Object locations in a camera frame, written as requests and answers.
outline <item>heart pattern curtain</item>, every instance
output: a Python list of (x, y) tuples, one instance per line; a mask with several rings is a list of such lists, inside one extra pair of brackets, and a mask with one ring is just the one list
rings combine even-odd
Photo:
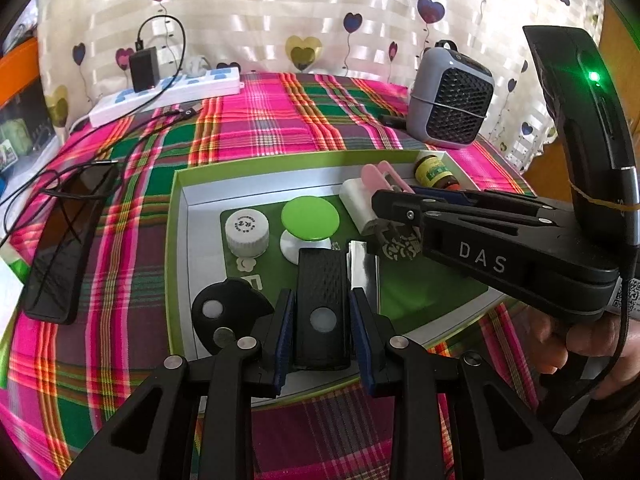
[[(54, 122), (67, 128), (101, 95), (130, 87), (138, 27), (165, 11), (184, 23), (187, 56), (243, 73), (310, 72), (411, 87), (420, 56), (438, 40), (494, 74), (481, 133), (524, 171), (554, 138), (522, 27), (566, 25), (597, 42), (604, 0), (38, 0), (42, 81)], [(182, 49), (170, 20), (142, 32), (158, 48), (161, 75)], [(56, 106), (60, 99), (67, 107)]]

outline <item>dark sleeve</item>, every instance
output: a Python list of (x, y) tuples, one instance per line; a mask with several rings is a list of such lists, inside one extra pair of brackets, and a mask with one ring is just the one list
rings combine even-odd
[(592, 400), (577, 429), (559, 442), (584, 480), (640, 479), (640, 380)]

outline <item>human hand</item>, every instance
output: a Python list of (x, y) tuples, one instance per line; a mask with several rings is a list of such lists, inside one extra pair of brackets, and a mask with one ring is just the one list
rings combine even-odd
[[(541, 374), (553, 374), (562, 368), (568, 352), (588, 356), (611, 356), (620, 332), (620, 316), (605, 312), (592, 324), (572, 326), (563, 341), (554, 331), (560, 322), (529, 307), (529, 350), (532, 364)], [(594, 391), (595, 399), (604, 399), (631, 384), (640, 376), (640, 322), (629, 320), (629, 332), (620, 359), (611, 373)]]

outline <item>table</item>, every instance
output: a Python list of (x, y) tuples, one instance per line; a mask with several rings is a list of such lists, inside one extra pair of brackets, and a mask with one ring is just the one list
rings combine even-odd
[[(240, 95), (203, 101), (190, 128), (154, 134), (137, 149), (126, 187), (110, 200), (100, 220), (76, 322), (59, 326), (20, 315), (8, 389), (0, 390), (0, 422), (41, 478), (59, 478), (149, 370), (168, 355), (164, 236), (175, 170), (281, 153), (424, 146), (376, 119), (381, 113), (406, 113), (406, 88), (309, 74), (252, 73), (242, 80)], [(58, 165), (87, 160), (100, 146), (159, 113), (146, 112), (102, 129), (67, 150)], [(153, 131), (156, 123), (143, 131)], [(125, 153), (133, 142), (121, 141), (113, 155)], [(483, 139), (449, 153), (481, 189), (530, 192)], [(28, 262), (42, 227), (36, 222), (12, 237)], [(518, 342), (521, 310), (519, 304), (510, 309), (501, 305), (433, 351), (458, 355), (474, 348), (534, 408), (536, 391)], [(441, 402), (441, 410), (450, 461), (446, 403)], [(359, 384), (255, 410), (256, 478), (386, 478), (392, 413), (393, 400), (371, 399)], [(194, 463), (201, 435), (198, 425)]]

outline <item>qr code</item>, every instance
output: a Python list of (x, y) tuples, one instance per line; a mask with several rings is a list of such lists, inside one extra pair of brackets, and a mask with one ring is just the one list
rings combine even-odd
[[(622, 309), (622, 280), (618, 280), (614, 294), (615, 297), (613, 301), (609, 303), (609, 310), (619, 314)], [(629, 287), (629, 305), (631, 306), (632, 317), (634, 319), (640, 319), (640, 280), (631, 280)]]

